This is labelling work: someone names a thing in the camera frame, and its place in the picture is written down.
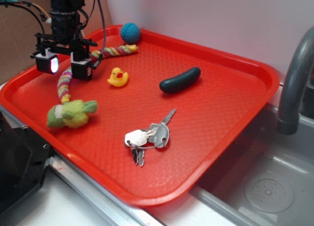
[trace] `dark green cucumber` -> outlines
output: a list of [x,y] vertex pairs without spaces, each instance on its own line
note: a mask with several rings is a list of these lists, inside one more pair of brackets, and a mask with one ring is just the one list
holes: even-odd
[[198,67],[193,67],[183,72],[182,74],[161,81],[159,88],[165,93],[179,92],[195,83],[200,75],[201,69]]

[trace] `blue yarn ball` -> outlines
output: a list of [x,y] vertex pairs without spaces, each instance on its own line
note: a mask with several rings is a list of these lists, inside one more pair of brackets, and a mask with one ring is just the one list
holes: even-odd
[[134,23],[126,23],[120,30],[120,36],[127,44],[135,44],[141,36],[141,30]]

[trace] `yellow duck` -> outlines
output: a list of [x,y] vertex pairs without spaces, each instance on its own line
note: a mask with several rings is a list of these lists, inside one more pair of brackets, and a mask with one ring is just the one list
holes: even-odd
[[127,83],[129,79],[129,74],[127,72],[123,72],[120,68],[116,67],[112,69],[110,79],[108,79],[108,83],[116,86],[121,87]]

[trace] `rope toy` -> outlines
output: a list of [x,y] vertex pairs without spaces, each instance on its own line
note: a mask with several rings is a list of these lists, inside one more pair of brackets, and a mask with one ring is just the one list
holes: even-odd
[[58,97],[61,104],[53,106],[48,112],[47,126],[50,128],[78,128],[89,120],[89,113],[98,108],[96,101],[70,101],[69,85],[72,79],[71,68],[66,69],[58,81]]
[[[126,56],[131,53],[135,53],[138,51],[138,47],[134,45],[122,45],[120,47],[111,47],[111,48],[105,48],[103,58],[107,57],[116,57],[116,56]],[[101,52],[98,50],[95,50],[91,53],[91,59],[92,61],[97,61]]]

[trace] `keys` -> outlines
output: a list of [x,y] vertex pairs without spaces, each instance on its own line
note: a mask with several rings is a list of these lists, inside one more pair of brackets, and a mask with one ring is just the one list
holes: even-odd
[[167,145],[170,133],[167,124],[175,112],[176,109],[173,109],[160,124],[151,124],[149,129],[156,131],[154,134],[150,135],[148,141],[154,143],[157,148],[162,148]]
[[[170,133],[167,124],[175,112],[176,109],[173,109],[160,124],[151,124],[149,130],[137,129],[125,135],[125,146],[131,148],[136,165],[138,163],[140,166],[144,165],[145,149],[162,148],[167,145]],[[144,147],[147,142],[153,143],[154,146]]]

